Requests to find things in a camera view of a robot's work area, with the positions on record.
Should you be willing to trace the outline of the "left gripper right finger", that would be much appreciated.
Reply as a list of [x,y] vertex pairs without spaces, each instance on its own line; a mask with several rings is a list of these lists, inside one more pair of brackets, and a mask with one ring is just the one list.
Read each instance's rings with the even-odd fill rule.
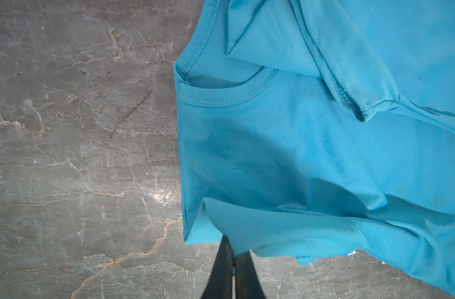
[[236,257],[236,299],[266,299],[250,252]]

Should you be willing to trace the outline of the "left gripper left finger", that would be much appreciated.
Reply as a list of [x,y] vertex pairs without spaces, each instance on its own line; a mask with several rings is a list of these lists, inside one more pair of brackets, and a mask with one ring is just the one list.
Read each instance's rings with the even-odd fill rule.
[[224,235],[201,299],[232,299],[233,266],[231,244]]

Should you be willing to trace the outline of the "blue t shirt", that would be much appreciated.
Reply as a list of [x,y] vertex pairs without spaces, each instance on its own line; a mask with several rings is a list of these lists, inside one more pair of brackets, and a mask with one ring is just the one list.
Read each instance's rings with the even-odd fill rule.
[[455,296],[455,1],[205,1],[174,71],[186,244]]

